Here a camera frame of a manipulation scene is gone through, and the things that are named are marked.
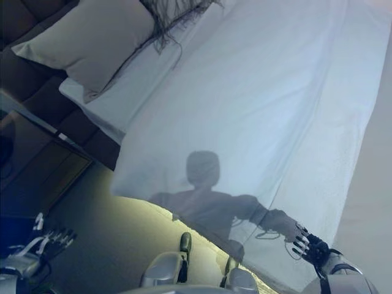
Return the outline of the dark right robot hand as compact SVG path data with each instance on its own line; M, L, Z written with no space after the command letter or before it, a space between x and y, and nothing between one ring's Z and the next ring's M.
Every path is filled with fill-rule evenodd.
M312 265L323 265L330 255L328 244L301 224L296 223L296 228L299 234L295 236L292 251Z

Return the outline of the dark left robot hand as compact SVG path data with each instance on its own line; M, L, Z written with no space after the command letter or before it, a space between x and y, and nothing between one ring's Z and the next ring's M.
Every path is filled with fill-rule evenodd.
M44 229L45 219L43 213L39 213L34 221L32 230L33 240L38 239L33 248L38 256L54 257L67 249L77 238L73 230L66 228Z

